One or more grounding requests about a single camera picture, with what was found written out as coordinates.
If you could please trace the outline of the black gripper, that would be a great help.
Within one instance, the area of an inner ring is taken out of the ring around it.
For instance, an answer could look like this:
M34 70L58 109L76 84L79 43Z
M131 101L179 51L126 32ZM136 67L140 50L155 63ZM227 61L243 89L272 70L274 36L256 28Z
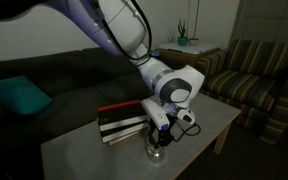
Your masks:
M164 112L154 113L150 119L150 129L148 131L147 142L151 147L158 144L161 147L168 146L174 136L171 134L171 128L175 124L174 118Z

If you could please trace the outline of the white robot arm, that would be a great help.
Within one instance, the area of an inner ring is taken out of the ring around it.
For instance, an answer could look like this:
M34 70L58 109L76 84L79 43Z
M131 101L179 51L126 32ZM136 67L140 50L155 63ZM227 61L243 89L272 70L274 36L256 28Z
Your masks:
M173 70L150 54L144 44L151 38L149 22L137 0L0 0L0 21L14 19L35 5L46 5L70 19L97 45L113 55L128 58L145 84L159 99L141 101L158 133L155 147L174 140L170 122L182 120L195 126L190 102L199 92L205 76L186 65Z

